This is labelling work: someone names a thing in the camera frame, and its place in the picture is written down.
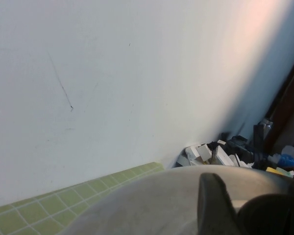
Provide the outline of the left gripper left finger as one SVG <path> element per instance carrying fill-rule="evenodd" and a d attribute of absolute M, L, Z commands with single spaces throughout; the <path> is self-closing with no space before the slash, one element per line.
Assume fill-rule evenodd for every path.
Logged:
<path fill-rule="evenodd" d="M 235 235 L 236 212 L 226 185 L 215 173 L 203 173 L 199 178 L 197 200 L 199 235 Z"/>

